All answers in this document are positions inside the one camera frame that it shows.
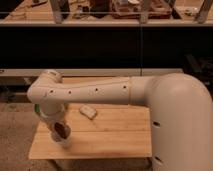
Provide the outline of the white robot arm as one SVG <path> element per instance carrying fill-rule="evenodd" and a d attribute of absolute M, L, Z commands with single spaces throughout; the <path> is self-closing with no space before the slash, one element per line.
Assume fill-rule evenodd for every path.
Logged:
<path fill-rule="evenodd" d="M 213 171 L 213 99 L 197 78 L 183 73 L 119 77 L 64 84 L 43 71 L 27 91 L 44 121 L 63 118 L 66 103 L 146 106 L 150 110 L 153 171 Z"/>

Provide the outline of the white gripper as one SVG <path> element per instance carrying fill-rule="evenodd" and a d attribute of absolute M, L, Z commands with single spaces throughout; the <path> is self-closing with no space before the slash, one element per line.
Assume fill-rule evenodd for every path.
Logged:
<path fill-rule="evenodd" d="M 60 123 L 63 126 L 66 126 L 63 120 L 57 115 L 51 116 L 43 114 L 42 119 L 46 123 L 47 128 L 50 130 L 51 133 L 55 130 L 54 126 L 56 123 Z"/>

